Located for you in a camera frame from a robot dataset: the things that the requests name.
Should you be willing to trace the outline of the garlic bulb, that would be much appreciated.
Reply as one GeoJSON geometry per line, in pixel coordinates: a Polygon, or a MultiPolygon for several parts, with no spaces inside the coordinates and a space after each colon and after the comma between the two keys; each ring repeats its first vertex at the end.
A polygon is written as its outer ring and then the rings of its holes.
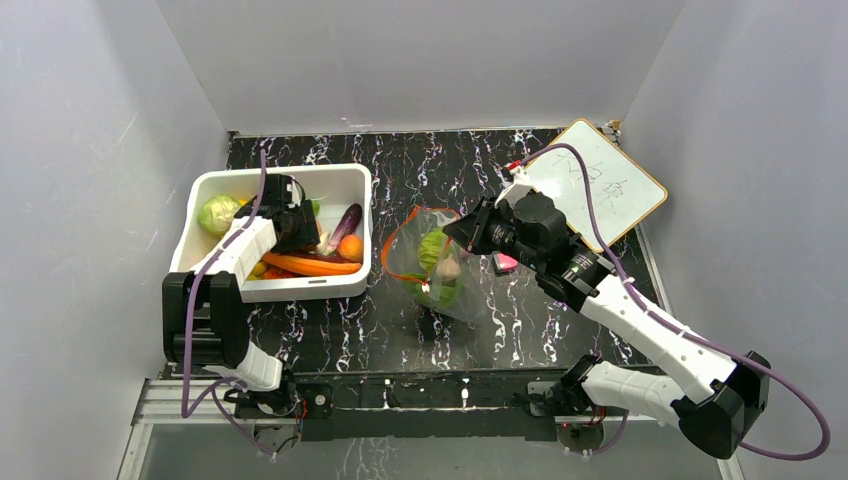
{"type": "Polygon", "coordinates": [[[436,274],[444,281],[453,281],[460,277],[461,266],[454,255],[448,255],[436,266],[436,274]]]}

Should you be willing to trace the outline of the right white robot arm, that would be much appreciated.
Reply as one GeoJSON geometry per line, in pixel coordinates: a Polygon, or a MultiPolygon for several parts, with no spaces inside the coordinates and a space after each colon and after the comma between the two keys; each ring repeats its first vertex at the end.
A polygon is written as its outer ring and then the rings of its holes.
{"type": "Polygon", "coordinates": [[[530,268],[549,297],[616,333],[662,371],[646,374],[585,355],[545,393],[546,407],[651,416],[718,459],[733,455],[764,411],[769,380],[750,366],[765,366],[762,356],[733,360],[684,338],[683,325],[629,292],[613,263],[583,244],[547,196],[529,194],[514,206],[482,199],[443,231],[472,254],[504,253],[530,268]]]}

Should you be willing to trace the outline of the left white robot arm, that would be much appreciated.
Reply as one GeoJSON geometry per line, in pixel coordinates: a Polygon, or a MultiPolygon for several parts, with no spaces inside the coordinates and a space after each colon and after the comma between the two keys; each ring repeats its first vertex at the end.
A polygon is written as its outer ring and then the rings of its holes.
{"type": "Polygon", "coordinates": [[[245,203],[218,196],[199,212],[218,243],[186,271],[162,283],[163,349],[167,360],[205,368],[261,391],[260,403],[275,416],[294,411],[297,387],[282,379],[280,360],[250,339],[241,289],[267,253],[302,249],[320,240],[312,203],[289,175],[263,174],[256,196],[245,203]]]}

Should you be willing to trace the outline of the green leafy vegetable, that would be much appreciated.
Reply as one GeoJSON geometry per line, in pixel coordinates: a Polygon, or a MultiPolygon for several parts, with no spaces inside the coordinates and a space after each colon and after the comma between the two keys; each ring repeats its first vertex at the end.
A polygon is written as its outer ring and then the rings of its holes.
{"type": "Polygon", "coordinates": [[[444,314],[458,304],[463,289],[459,279],[434,281],[423,274],[412,274],[401,285],[413,302],[444,314]]]}

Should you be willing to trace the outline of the green cabbage head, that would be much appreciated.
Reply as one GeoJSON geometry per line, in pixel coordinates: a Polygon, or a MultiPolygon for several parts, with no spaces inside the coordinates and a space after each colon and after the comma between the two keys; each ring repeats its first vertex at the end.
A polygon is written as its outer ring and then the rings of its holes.
{"type": "Polygon", "coordinates": [[[450,255],[456,255],[458,247],[441,227],[430,230],[419,242],[417,250],[418,263],[427,272],[432,272],[437,264],[450,255]]]}

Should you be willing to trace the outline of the clear zip top bag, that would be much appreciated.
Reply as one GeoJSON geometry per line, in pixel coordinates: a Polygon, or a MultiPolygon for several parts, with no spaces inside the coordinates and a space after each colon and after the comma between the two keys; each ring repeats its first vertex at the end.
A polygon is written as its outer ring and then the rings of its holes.
{"type": "MultiPolygon", "coordinates": [[[[419,265],[417,258],[419,242],[430,230],[438,227],[443,229],[444,226],[459,218],[460,215],[452,209],[414,207],[407,219],[389,235],[383,244],[380,254],[383,269],[400,285],[402,280],[410,279],[412,274],[423,274],[428,279],[442,281],[436,274],[436,268],[427,273],[419,265]]],[[[432,311],[457,321],[480,324],[488,317],[484,292],[486,278],[480,271],[479,261],[458,245],[457,247],[458,253],[454,256],[462,269],[458,279],[463,285],[458,304],[446,314],[432,311]]]]}

